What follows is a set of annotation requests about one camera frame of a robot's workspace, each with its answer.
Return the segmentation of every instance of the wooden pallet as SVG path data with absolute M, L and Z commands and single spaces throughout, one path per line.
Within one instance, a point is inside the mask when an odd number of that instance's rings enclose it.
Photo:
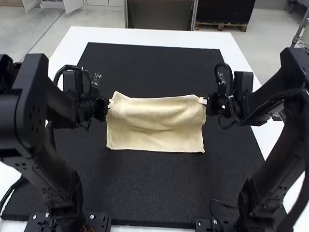
M 208 22 L 196 22 L 195 30 L 199 30 L 200 25 L 216 25 L 218 27 L 218 31 L 223 31 L 224 26 L 235 26 L 238 27 L 241 32 L 246 32 L 248 23 L 246 24 L 237 24 L 237 23 L 208 23 Z

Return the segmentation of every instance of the towel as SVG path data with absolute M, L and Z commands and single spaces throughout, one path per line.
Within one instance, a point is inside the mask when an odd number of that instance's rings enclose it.
M 106 116 L 106 146 L 113 150 L 205 152 L 206 107 L 196 95 L 130 98 L 114 92 Z

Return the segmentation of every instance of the white cabinet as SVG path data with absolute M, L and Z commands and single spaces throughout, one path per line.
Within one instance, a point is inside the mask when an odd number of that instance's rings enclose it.
M 108 0 L 110 6 L 124 6 L 124 0 Z
M 87 0 L 87 5 L 108 6 L 108 0 Z
M 84 0 L 63 0 L 63 1 L 22 0 L 22 1 L 27 13 L 39 3 L 42 3 L 44 8 L 64 8 L 67 14 L 84 6 Z
M 63 0 L 63 3 L 67 14 L 84 6 L 84 0 Z
M 23 5 L 25 8 L 26 13 L 28 14 L 29 10 L 33 7 L 41 3 L 41 0 L 23 0 Z
M 124 12 L 125 0 L 63 0 L 63 1 L 42 1 L 42 0 L 22 0 L 25 10 L 28 13 L 37 4 L 41 8 L 65 9 L 69 14 L 77 9 L 83 10 L 104 10 Z

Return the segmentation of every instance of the drawer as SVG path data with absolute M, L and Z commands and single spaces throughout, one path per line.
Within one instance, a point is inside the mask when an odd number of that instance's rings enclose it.
M 6 0 L 7 3 L 21 3 L 21 0 Z
M 124 6 L 124 0 L 109 0 L 110 6 Z
M 88 5 L 108 6 L 108 0 L 87 0 Z

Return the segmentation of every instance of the white table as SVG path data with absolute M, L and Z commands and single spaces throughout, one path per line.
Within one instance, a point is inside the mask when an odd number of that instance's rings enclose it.
M 76 65 L 88 42 L 165 47 L 216 48 L 221 50 L 225 62 L 231 66 L 233 71 L 252 72 L 251 67 L 230 33 L 71 27 L 50 58 L 48 72 L 49 77 L 53 78 L 58 69 L 60 69 L 64 64 Z M 60 79 L 59 87 L 62 88 L 62 85 L 63 82 L 62 79 Z M 254 76 L 253 90 L 257 90 L 260 86 L 259 81 L 256 76 Z M 261 127 L 253 127 L 254 135 L 265 159 L 277 141 L 282 128 L 282 122 L 274 122 L 272 120 L 269 120 L 267 124 Z M 19 177 L 20 173 L 15 169 L 0 163 L 1 198 L 10 185 Z M 303 179 L 304 175 L 297 180 L 285 196 L 284 206 L 288 212 L 298 197 Z M 308 218 L 309 206 L 307 206 L 302 216 L 294 226 L 295 232 L 303 232 L 308 229 L 309 224 L 308 221 L 306 221 Z M 25 226 L 26 222 L 0 221 L 1 232 L 22 232 Z M 134 232 L 193 231 L 183 229 L 112 226 L 113 232 L 132 232 L 132 230 L 134 230 Z

